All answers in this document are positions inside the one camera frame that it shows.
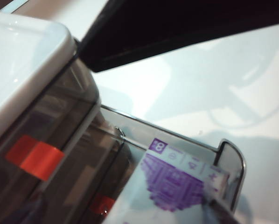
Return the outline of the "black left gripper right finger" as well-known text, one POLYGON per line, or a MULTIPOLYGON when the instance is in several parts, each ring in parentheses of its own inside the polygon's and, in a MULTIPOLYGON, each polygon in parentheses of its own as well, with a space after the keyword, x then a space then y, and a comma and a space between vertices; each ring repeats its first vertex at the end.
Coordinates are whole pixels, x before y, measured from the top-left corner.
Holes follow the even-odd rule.
POLYGON ((239 224, 230 210, 212 197, 203 196, 202 213, 204 224, 239 224))

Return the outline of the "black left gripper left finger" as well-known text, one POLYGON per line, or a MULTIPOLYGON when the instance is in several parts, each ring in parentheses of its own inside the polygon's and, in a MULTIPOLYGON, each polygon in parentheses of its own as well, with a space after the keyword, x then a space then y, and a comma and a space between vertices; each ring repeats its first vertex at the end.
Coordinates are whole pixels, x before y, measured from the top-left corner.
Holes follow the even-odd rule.
POLYGON ((78 46, 94 72, 279 24, 279 0, 110 0, 78 46))

